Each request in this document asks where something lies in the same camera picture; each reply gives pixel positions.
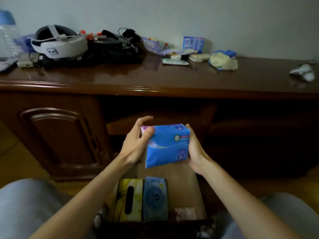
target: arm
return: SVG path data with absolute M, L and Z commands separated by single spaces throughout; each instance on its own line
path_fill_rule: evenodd
M 246 238 L 300 239 L 272 210 L 214 162 L 189 124 L 186 126 L 191 130 L 189 166 L 207 180 Z
M 84 238 L 107 195 L 112 192 L 122 175 L 137 162 L 148 140 L 153 136 L 154 129 L 150 127 L 139 138 L 140 126 L 151 119 L 153 117 L 139 118 L 127 134 L 118 157 L 30 238 Z

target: white game controller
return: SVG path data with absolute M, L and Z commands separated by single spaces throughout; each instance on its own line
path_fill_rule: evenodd
M 312 82 L 315 79 L 315 73 L 309 64 L 299 65 L 296 69 L 291 70 L 289 74 L 302 76 L 308 82 Z

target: handwritten label on headset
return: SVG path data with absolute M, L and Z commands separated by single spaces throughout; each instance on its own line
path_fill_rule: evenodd
M 49 48 L 49 49 L 47 49 L 47 52 L 48 52 L 50 55 L 59 54 L 58 51 L 57 51 L 55 48 Z

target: plastic bottle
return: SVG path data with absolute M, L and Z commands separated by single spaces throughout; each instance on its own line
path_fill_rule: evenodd
M 23 52 L 21 46 L 26 46 L 18 32 L 12 13 L 0 9 L 0 35 L 2 36 L 11 58 L 18 58 Z

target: brown wooden desk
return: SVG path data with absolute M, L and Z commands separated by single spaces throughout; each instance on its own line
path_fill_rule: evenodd
M 237 71 L 207 63 L 25 68 L 0 75 L 0 119 L 55 180 L 97 175 L 135 120 L 189 123 L 235 177 L 296 177 L 318 163 L 319 79 L 289 71 L 301 61 L 239 58 Z M 318 66 L 314 66 L 319 75 Z

